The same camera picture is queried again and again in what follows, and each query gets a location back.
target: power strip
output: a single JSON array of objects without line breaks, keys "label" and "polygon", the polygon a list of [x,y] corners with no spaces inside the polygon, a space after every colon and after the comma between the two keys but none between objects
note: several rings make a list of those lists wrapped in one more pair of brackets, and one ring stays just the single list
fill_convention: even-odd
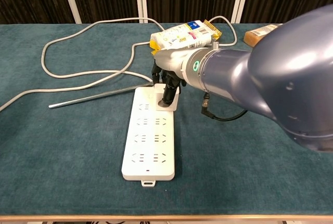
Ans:
[{"label": "power strip", "polygon": [[168,108],[157,103],[164,84],[135,90],[127,133],[122,174],[126,180],[139,180],[143,187],[154,187],[157,180],[174,177],[174,125],[179,91]]}]

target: table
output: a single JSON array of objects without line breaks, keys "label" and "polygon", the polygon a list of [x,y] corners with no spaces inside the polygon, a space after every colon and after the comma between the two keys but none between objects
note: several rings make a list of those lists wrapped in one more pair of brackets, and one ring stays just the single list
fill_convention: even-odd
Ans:
[{"label": "table", "polygon": [[[164,24],[168,28],[175,24]],[[264,24],[236,24],[244,32]],[[222,41],[232,42],[225,24]],[[23,90],[90,83],[105,75],[55,79],[41,68],[43,46],[79,24],[0,26],[0,104]],[[50,46],[56,74],[120,69],[130,46],[148,41],[154,24],[100,24]],[[130,71],[150,75],[148,46],[137,47]],[[121,174],[134,93],[50,110],[49,104],[136,85],[121,75],[89,90],[30,94],[0,113],[0,220],[333,219],[333,154],[307,150],[273,122],[248,113],[220,123],[200,114],[203,92],[186,86],[175,119],[175,178],[143,188]],[[240,108],[212,97],[210,110]]]}]

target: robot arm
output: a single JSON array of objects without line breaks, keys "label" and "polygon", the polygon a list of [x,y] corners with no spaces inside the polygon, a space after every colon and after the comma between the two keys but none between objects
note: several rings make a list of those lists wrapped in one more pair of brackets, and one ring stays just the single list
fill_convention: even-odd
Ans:
[{"label": "robot arm", "polygon": [[180,82],[274,120],[298,144],[333,151],[333,5],[278,27],[252,51],[161,50],[161,105]]}]

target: metal rod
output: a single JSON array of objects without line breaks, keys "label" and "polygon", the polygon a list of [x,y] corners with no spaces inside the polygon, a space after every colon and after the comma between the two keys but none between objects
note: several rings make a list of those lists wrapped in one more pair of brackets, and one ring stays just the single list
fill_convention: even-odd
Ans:
[{"label": "metal rod", "polygon": [[97,94],[97,95],[93,95],[93,96],[89,96],[89,97],[85,97],[85,98],[74,99],[71,101],[63,102],[63,103],[50,104],[48,107],[50,109],[54,109],[54,108],[63,107],[63,106],[70,106],[72,104],[87,102],[87,101],[94,100],[97,98],[103,98],[103,97],[107,97],[107,96],[111,96],[111,95],[115,95],[115,94],[120,94],[120,93],[124,93],[126,91],[135,90],[138,87],[146,87],[146,86],[150,86],[150,85],[152,85],[152,82],[149,82],[146,84],[141,84],[141,85],[134,85],[134,86],[118,89],[118,90],[107,91],[105,93],[101,93],[101,94]]}]

